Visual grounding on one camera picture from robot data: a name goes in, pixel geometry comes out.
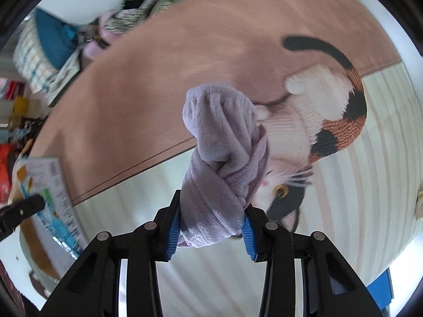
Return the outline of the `cardboard box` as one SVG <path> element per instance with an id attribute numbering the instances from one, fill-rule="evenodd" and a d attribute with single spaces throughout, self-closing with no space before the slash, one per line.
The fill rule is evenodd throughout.
<path id="1" fill-rule="evenodd" d="M 13 169 L 19 198 L 40 195 L 44 208 L 21 224 L 29 262 L 59 281 L 88 245 L 65 184 L 57 157 L 23 157 Z"/>

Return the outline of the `red plastic bag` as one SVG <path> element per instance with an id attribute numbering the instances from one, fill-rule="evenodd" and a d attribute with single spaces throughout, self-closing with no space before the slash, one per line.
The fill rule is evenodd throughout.
<path id="1" fill-rule="evenodd" d="M 11 190 L 11 178 L 9 173 L 9 161 L 14 154 L 15 146 L 13 144 L 1 144 L 0 157 L 0 189 L 1 189 L 1 204 L 7 203 L 9 191 Z"/>

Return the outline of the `plaid blue pillow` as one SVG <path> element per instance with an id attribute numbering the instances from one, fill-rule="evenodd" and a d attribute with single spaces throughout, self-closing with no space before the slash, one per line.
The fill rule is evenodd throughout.
<path id="1" fill-rule="evenodd" d="M 56 94 L 80 73 L 79 29 L 36 8 L 19 36 L 14 65 L 31 92 Z"/>

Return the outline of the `lilac towel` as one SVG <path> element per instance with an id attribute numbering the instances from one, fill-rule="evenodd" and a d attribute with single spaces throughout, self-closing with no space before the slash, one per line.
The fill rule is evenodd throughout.
<path id="1" fill-rule="evenodd" d="M 230 85 L 191 88 L 183 123 L 196 138 L 181 186 L 181 247 L 202 248 L 236 235 L 270 161 L 257 110 Z"/>

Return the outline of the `pink suitcase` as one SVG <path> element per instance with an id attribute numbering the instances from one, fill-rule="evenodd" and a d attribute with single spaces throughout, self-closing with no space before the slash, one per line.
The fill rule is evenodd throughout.
<path id="1" fill-rule="evenodd" d="M 90 61 L 96 59 L 120 37 L 119 34 L 108 31 L 105 28 L 105 23 L 111 15 L 111 10 L 103 12 L 89 23 L 85 30 L 85 43 L 82 53 Z"/>

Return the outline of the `patterned tote bag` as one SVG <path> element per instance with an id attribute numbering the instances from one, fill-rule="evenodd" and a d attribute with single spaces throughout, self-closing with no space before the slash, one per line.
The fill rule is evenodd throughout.
<path id="1" fill-rule="evenodd" d="M 121 0 L 104 23 L 104 29 L 114 34 L 125 34 L 150 16 L 171 7 L 173 0 Z"/>

